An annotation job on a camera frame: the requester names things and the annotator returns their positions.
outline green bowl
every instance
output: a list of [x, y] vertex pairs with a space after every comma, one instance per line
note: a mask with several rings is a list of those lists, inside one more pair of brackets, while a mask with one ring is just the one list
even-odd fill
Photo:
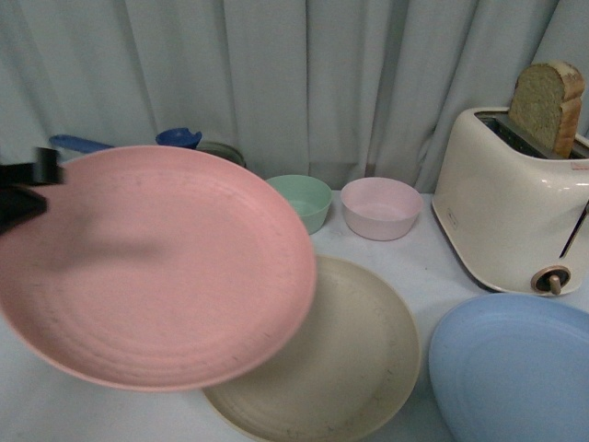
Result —
[[307, 175], [281, 175], [266, 182], [288, 200], [309, 235], [323, 226], [332, 198], [331, 188], [325, 182]]

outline bowl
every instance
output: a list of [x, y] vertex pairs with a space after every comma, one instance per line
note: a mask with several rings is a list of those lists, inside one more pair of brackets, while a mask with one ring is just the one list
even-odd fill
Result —
[[341, 190], [343, 217], [361, 237], [387, 241], [406, 235], [422, 210], [422, 196], [404, 182], [361, 178]]
[[266, 180], [300, 216], [309, 235], [325, 222], [331, 205], [331, 188], [322, 180], [307, 175], [281, 175]]
[[204, 152], [205, 154], [215, 155], [216, 157], [226, 159], [227, 161], [236, 163], [242, 168], [247, 167], [246, 159], [244, 159], [241, 152], [230, 145], [224, 145], [213, 141], [203, 141], [198, 145], [197, 150], [199, 152]]

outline white table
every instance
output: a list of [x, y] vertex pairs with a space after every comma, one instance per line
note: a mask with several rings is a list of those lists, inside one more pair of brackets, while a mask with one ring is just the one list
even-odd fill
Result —
[[[486, 292], [460, 266], [433, 217], [431, 195], [411, 232], [395, 241], [361, 238], [346, 226], [334, 192], [326, 224], [312, 236], [316, 252], [379, 274], [405, 299], [418, 322], [422, 372], [401, 411], [368, 442], [453, 441], [433, 399], [427, 348], [439, 319]], [[589, 284], [555, 302], [589, 311]], [[200, 391], [137, 393], [70, 377], [33, 355], [0, 320], [0, 440], [3, 442], [247, 442]]]

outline toast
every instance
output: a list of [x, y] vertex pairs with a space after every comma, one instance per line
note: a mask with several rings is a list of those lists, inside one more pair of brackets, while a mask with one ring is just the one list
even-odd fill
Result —
[[562, 61], [532, 64], [517, 78], [509, 118], [546, 149], [571, 154], [585, 82], [579, 70]]

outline toaster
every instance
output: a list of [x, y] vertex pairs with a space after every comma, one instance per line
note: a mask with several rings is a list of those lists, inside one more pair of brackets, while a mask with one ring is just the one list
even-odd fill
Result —
[[538, 145], [507, 108], [464, 110], [432, 209], [467, 272], [492, 291], [557, 296], [589, 269], [589, 141], [569, 158]]

